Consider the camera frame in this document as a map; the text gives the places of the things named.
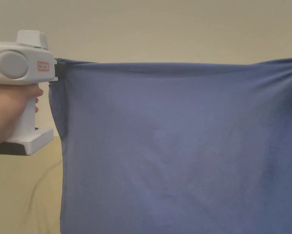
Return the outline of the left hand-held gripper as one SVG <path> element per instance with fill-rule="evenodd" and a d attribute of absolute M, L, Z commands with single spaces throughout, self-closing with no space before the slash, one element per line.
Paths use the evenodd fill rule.
<path fill-rule="evenodd" d="M 49 50 L 47 36 L 19 30 L 16 42 L 0 41 L 0 84 L 29 85 L 58 80 L 62 63 Z M 29 156 L 54 139 L 53 128 L 37 128 L 35 99 L 28 101 L 11 137 L 0 143 L 1 155 Z"/>

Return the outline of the person's left hand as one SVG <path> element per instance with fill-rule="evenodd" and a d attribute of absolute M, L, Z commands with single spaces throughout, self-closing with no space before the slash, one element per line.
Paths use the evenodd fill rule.
<path fill-rule="evenodd" d="M 33 99 L 38 103 L 43 93 L 38 84 L 0 85 L 0 143 L 12 135 L 27 102 Z"/>

